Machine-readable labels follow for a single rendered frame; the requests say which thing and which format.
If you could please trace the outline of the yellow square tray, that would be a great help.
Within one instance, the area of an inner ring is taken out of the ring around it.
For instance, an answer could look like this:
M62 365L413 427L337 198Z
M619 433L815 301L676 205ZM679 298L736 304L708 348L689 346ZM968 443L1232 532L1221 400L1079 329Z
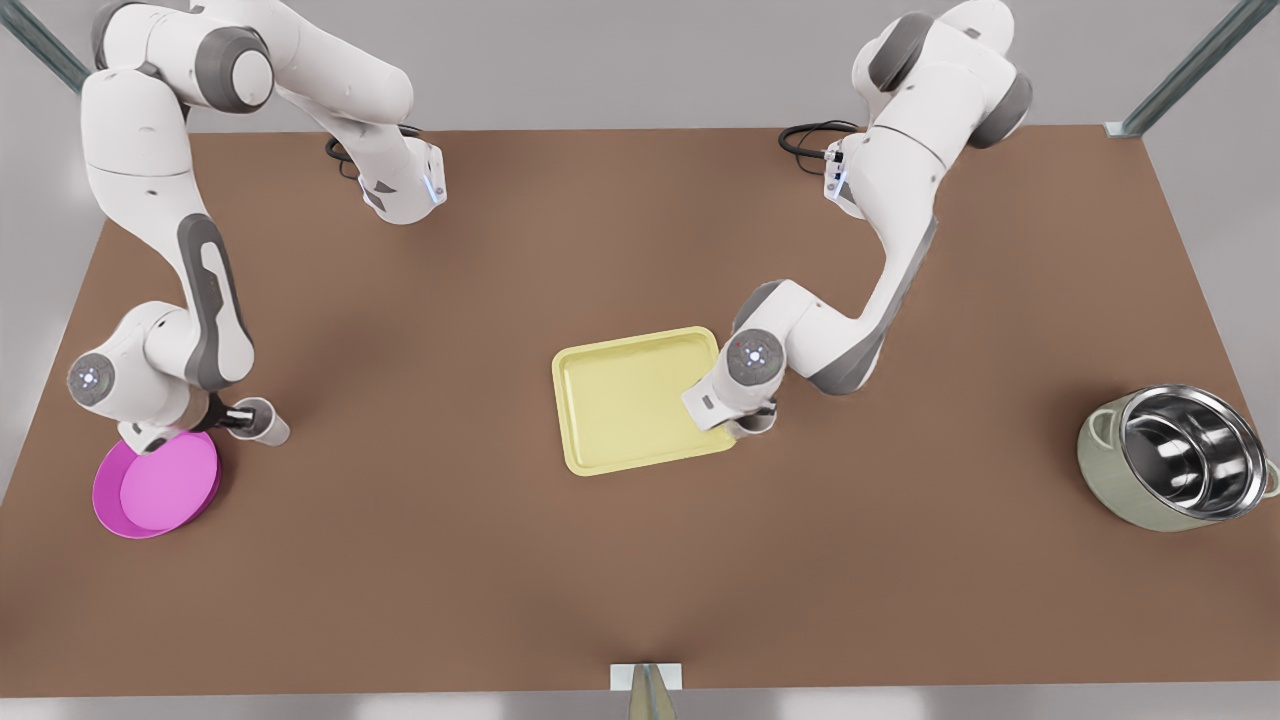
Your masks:
M699 325L561 350L550 375L566 466L596 477L732 448L727 430L699 430L681 400L719 350Z

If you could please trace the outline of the pink round plate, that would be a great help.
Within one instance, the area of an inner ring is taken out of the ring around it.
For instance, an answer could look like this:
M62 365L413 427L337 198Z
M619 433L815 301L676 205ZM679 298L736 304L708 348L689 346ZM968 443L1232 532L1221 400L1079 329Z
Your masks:
M179 434L147 455L119 441L95 474L92 507L109 532L147 539L197 518L212 502L220 479L218 448L207 433Z

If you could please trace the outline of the grey-green steel pot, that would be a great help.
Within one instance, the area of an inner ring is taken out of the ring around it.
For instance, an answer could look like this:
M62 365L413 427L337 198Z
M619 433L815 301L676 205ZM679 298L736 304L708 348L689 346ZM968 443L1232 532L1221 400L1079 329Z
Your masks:
M1280 497L1280 466L1252 425L1193 386L1148 386L1097 407L1076 461L1108 511L1147 530L1210 527Z

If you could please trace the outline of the silver frame post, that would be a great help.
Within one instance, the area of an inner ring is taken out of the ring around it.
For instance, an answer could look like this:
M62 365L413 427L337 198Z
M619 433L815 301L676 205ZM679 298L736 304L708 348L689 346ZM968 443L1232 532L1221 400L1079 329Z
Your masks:
M79 95L90 70L20 0L0 0L0 26Z
M1235 6L1123 120L1103 123L1110 138L1140 138L1212 70L1280 0L1238 0Z
M678 720L671 691L684 688L682 664L612 664L611 691L628 692L627 720Z

